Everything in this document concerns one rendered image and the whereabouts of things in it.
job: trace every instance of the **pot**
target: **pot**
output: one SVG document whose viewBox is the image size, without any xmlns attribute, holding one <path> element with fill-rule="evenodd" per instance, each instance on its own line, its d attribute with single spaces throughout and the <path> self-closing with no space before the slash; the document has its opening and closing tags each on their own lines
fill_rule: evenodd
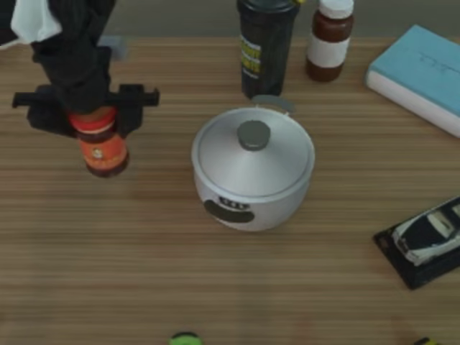
<svg viewBox="0 0 460 345">
<path fill-rule="evenodd" d="M 261 95 L 253 107 L 214 117 L 192 147 L 195 186 L 206 211 L 242 231 L 287 221 L 310 185 L 315 149 L 286 100 Z M 270 104 L 283 112 L 261 107 Z"/>
</svg>

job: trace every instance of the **blue book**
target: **blue book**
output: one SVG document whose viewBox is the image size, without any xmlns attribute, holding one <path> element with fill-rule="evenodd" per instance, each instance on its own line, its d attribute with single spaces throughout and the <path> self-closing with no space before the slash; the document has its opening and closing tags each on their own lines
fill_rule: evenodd
<svg viewBox="0 0 460 345">
<path fill-rule="evenodd" d="M 365 82 L 460 137 L 460 45 L 414 25 L 371 63 Z"/>
</svg>

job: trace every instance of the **white car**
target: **white car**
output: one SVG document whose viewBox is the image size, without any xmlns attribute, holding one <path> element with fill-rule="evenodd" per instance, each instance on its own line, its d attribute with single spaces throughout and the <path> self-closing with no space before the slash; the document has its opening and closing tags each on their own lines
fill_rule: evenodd
<svg viewBox="0 0 460 345">
<path fill-rule="evenodd" d="M 392 238 L 414 266 L 460 247 L 460 197 L 400 224 Z"/>
</svg>

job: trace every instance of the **brown bottle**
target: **brown bottle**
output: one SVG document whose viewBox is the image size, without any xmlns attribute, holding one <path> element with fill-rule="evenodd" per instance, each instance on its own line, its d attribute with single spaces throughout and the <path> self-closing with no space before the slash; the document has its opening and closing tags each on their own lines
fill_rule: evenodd
<svg viewBox="0 0 460 345">
<path fill-rule="evenodd" d="M 86 167 L 99 178 L 111 178 L 129 164 L 125 141 L 116 132 L 116 109 L 104 107 L 88 115 L 70 115 Z"/>
<path fill-rule="evenodd" d="M 353 0 L 320 0 L 308 41 L 306 72 L 314 81 L 340 76 L 353 28 Z"/>
</svg>

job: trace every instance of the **wooden table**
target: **wooden table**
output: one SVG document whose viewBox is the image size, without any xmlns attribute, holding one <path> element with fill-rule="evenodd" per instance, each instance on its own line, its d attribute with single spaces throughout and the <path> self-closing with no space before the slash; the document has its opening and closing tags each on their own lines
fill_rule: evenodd
<svg viewBox="0 0 460 345">
<path fill-rule="evenodd" d="M 308 198 L 284 226 L 224 228 L 200 204 L 190 143 L 246 106 L 236 40 L 137 40 L 114 83 L 162 91 L 129 138 L 132 166 L 89 175 L 75 142 L 30 129 L 15 91 L 45 81 L 28 48 L 0 53 L 0 344 L 460 344 L 460 270 L 410 292 L 372 235 L 460 188 L 459 141 L 363 85 L 391 40 L 355 40 L 339 81 L 303 73 L 284 97 L 311 134 Z"/>
</svg>

